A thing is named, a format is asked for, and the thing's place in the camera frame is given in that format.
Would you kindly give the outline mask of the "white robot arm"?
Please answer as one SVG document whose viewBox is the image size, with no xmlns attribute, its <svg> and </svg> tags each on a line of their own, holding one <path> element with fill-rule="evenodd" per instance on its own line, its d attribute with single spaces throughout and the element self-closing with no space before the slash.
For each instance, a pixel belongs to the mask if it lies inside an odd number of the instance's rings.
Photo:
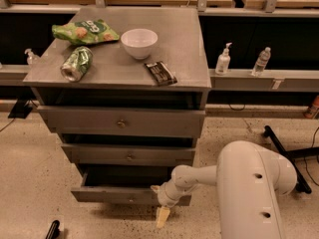
<svg viewBox="0 0 319 239">
<path fill-rule="evenodd" d="M 217 189 L 222 239 L 286 239 L 279 195 L 297 183 L 296 169 L 287 157 L 249 141 L 233 141 L 220 152 L 217 164 L 206 167 L 179 165 L 171 179 L 157 185 L 157 227 L 170 210 L 200 185 Z"/>
</svg>

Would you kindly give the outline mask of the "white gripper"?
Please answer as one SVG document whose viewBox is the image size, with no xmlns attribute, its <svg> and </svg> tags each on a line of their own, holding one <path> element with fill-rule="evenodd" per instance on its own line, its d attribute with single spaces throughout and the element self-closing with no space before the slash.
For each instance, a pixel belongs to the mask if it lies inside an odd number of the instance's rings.
<svg viewBox="0 0 319 239">
<path fill-rule="evenodd" d="M 176 186 L 170 182 L 161 186 L 152 185 L 151 190 L 158 194 L 158 201 L 161 205 L 157 209 L 157 228 L 163 228 L 170 215 L 170 208 L 173 208 L 179 202 L 179 192 Z"/>
</svg>

